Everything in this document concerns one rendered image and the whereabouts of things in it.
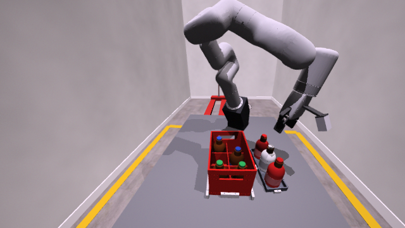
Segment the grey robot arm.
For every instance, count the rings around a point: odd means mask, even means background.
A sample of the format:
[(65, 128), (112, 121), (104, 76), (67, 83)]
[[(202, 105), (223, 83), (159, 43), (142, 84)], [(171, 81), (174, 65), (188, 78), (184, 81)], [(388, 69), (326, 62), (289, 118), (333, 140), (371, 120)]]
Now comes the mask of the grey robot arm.
[(315, 48), (292, 28), (237, 0), (221, 0), (186, 23), (184, 35), (191, 44), (199, 44), (211, 67), (219, 70), (215, 79), (229, 110), (238, 110), (243, 100), (232, 82), (239, 70), (235, 52), (230, 44), (222, 42), (218, 47), (217, 43), (228, 30), (266, 50), (289, 68), (301, 70), (294, 88), (306, 94), (316, 96), (319, 93), (339, 58), (338, 52)]

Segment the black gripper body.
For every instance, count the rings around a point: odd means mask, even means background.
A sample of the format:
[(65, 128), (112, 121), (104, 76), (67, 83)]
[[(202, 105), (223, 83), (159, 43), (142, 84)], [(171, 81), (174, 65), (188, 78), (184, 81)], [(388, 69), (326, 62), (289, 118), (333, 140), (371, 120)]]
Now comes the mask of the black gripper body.
[(291, 107), (291, 111), (287, 114), (289, 116), (289, 120), (299, 118), (305, 112), (305, 109), (302, 108), (302, 106), (309, 105), (312, 97), (316, 96), (298, 91), (293, 87), (292, 92), (286, 99), (279, 113), (283, 112), (286, 108)]

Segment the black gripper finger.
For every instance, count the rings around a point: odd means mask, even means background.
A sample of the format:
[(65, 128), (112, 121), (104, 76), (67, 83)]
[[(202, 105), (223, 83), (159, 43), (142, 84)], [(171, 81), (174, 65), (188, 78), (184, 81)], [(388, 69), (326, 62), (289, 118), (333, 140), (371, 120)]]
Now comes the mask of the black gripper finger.
[[(274, 130), (277, 131), (279, 134), (283, 131), (285, 124), (289, 121), (289, 117), (286, 116), (291, 111), (291, 107), (286, 108), (283, 112), (279, 114), (279, 118), (277, 120), (277, 123), (274, 126)], [(284, 118), (286, 120), (284, 121)]]
[(293, 120), (289, 120), (286, 125), (289, 126), (291, 129), (295, 126), (296, 122), (298, 121), (299, 118), (295, 118)]

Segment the white bottle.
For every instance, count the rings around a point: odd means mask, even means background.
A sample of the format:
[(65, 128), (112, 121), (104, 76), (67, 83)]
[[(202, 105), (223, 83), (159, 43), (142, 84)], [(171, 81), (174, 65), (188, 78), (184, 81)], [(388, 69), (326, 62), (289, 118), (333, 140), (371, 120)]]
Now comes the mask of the white bottle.
[(275, 162), (276, 154), (274, 152), (274, 145), (269, 144), (267, 149), (263, 150), (259, 159), (258, 167), (260, 170), (266, 172), (270, 163)]

